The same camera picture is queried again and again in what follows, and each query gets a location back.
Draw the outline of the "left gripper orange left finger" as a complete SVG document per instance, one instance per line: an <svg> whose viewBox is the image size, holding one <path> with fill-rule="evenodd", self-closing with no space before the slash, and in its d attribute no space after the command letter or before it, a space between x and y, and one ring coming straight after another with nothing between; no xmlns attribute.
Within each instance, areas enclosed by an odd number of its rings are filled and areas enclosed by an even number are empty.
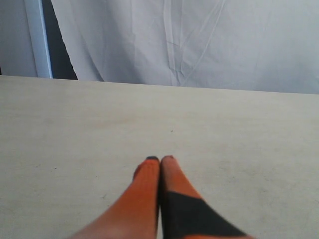
<svg viewBox="0 0 319 239"><path fill-rule="evenodd" d="M160 162L147 157L124 193L73 239L155 239L158 230Z"/></svg>

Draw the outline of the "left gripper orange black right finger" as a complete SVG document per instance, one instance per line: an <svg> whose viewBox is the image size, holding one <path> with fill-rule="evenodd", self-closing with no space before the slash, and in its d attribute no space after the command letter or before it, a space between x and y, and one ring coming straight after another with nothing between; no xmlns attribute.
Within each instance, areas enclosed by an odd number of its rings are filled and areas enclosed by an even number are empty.
<svg viewBox="0 0 319 239"><path fill-rule="evenodd" d="M165 239L251 239L216 211L194 189L177 160L160 163L160 209Z"/></svg>

